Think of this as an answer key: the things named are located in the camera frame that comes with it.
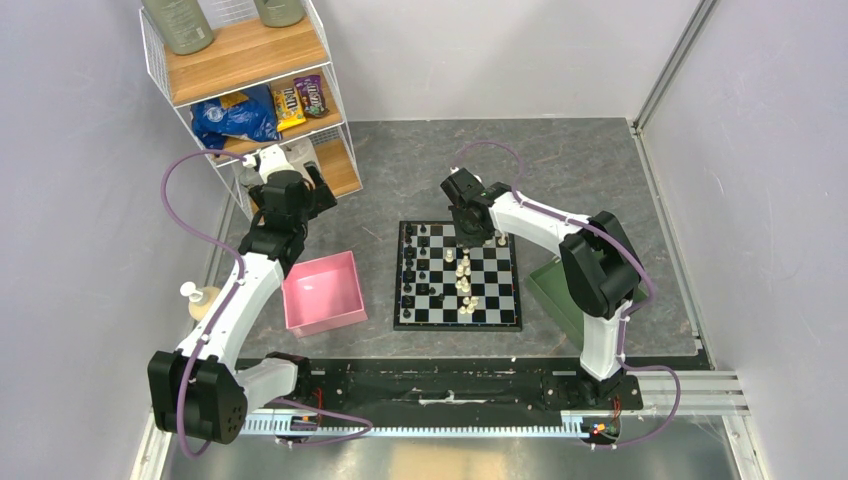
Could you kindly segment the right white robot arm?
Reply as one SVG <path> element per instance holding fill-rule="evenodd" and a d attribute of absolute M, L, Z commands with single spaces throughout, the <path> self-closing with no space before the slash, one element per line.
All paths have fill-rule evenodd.
<path fill-rule="evenodd" d="M 556 254 L 566 293 L 583 318 L 577 395 L 588 408 L 612 402 L 625 373 L 623 331 L 635 310 L 645 270 L 618 219 L 554 209 L 496 182 L 490 186 L 465 168 L 441 182 L 459 245 L 479 247 L 496 234 L 521 237 Z"/>

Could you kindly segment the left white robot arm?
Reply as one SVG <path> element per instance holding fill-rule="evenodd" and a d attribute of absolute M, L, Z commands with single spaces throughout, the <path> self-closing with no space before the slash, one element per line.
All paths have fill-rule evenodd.
<path fill-rule="evenodd" d="M 294 409 L 311 401 L 314 383 L 306 358 L 275 352 L 242 371 L 236 363 L 258 314 L 302 254 L 309 221 L 337 200 L 317 163 L 297 170 L 263 154 L 256 165 L 262 178 L 255 189 L 258 210 L 239 247 L 232 248 L 176 215 L 167 188 L 179 164 L 174 161 L 161 181 L 166 212 L 188 233 L 234 258 L 222 292 L 194 330 L 174 351 L 156 352 L 147 365 L 156 427 L 174 434 L 185 456 L 197 458 L 205 450 L 193 450 L 190 439 L 204 446 L 229 444 L 254 410 L 277 399 Z"/>

